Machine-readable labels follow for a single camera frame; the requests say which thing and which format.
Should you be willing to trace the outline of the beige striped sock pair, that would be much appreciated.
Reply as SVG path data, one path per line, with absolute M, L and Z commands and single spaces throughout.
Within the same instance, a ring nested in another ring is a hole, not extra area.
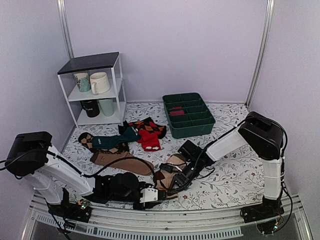
M 174 165 L 184 164 L 186 163 L 186 158 L 179 153 L 171 155 L 165 163 L 170 163 Z M 168 173 L 164 170 L 159 169 L 155 172 L 156 175 L 156 189 L 167 191 L 167 189 L 170 187 L 172 180 L 174 176 L 176 175 L 176 172 Z

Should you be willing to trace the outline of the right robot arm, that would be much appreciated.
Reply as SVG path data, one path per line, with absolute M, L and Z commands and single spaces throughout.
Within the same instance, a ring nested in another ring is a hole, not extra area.
M 205 168 L 242 148 L 249 148 L 262 162 L 264 174 L 264 193 L 266 200 L 259 206 L 262 218 L 269 218 L 278 210 L 282 197 L 284 178 L 284 157 L 288 145 L 288 134 L 283 126 L 275 120 L 264 117 L 257 112 L 250 112 L 244 120 L 204 148 L 186 141 L 179 149 L 189 162 L 174 177 L 169 187 L 174 194 L 188 188 L 192 181 Z

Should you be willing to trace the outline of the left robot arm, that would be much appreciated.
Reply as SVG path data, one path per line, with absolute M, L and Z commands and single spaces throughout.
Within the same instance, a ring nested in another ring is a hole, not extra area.
M 109 201 L 132 202 L 134 209 L 153 208 L 167 198 L 164 190 L 139 181 L 131 172 L 101 176 L 87 175 L 68 162 L 51 143 L 46 131 L 18 134 L 11 146 L 3 170 L 25 178 L 45 200 L 63 216 L 74 213 L 74 205 L 63 198 L 63 189 L 56 181 L 71 187 L 84 199 L 93 203 Z

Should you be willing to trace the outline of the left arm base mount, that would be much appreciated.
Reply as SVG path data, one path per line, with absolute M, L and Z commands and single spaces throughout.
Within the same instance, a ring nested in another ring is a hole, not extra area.
M 85 204 L 63 202 L 61 204 L 49 204 L 47 202 L 48 212 L 64 220 L 74 220 L 88 223 L 91 217 L 92 208 Z

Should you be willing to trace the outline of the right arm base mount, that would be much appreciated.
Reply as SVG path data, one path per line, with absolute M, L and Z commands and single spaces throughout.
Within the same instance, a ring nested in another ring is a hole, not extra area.
M 276 217 L 282 215 L 284 212 L 281 201 L 263 198 L 260 204 L 242 207 L 240 216 L 245 223 L 251 223 Z

